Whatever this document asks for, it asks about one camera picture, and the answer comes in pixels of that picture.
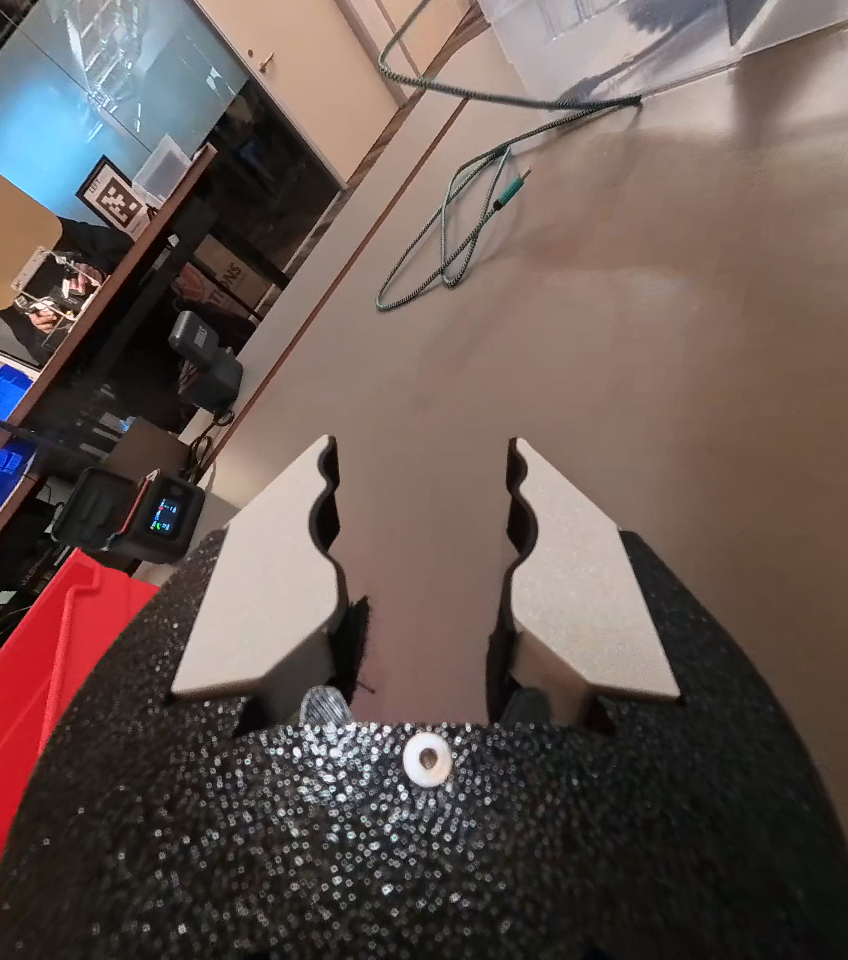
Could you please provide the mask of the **black device with small screen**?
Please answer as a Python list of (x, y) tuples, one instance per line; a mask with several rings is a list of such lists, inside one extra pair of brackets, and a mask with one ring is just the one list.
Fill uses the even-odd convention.
[(102, 467), (83, 471), (50, 534), (59, 545), (167, 565), (183, 558), (205, 491), (154, 470), (132, 481)]

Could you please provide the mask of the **clear plastic bin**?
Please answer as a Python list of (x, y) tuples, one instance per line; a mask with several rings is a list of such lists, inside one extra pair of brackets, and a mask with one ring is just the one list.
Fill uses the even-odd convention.
[(848, 1), (481, 1), (533, 99), (613, 99), (848, 22)]

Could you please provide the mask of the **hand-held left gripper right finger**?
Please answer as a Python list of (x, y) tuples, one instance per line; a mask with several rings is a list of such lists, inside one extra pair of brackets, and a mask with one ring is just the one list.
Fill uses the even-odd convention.
[(505, 486), (502, 723), (609, 727), (599, 698), (679, 704), (618, 525), (524, 438)]

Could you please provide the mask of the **translucent plastic box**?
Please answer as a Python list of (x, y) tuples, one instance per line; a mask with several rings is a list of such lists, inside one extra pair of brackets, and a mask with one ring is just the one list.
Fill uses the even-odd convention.
[(191, 156), (165, 134), (134, 175), (132, 188), (150, 208), (159, 210), (189, 172), (191, 164)]

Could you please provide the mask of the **red plastic bin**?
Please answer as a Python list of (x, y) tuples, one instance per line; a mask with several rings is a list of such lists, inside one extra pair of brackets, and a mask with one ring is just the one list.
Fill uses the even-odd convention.
[(75, 551), (0, 649), (0, 859), (55, 727), (157, 590)]

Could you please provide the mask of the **white door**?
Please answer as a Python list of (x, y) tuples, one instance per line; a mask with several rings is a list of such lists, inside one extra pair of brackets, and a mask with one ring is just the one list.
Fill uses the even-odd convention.
[(345, 186), (405, 102), (375, 66), (377, 47), (355, 4), (199, 1), (197, 6)]

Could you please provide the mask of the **black power adapter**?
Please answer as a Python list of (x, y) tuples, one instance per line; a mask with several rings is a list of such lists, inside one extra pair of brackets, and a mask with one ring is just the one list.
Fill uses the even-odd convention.
[(225, 336), (193, 310), (182, 311), (167, 338), (183, 360), (178, 394), (215, 416), (230, 412), (240, 390), (243, 366)]

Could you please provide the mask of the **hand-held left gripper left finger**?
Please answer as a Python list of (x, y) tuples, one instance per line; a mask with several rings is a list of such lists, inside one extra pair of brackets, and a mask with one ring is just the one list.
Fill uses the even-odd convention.
[(171, 696), (257, 700), (265, 723), (312, 688), (349, 687), (336, 440), (320, 436), (227, 524)]

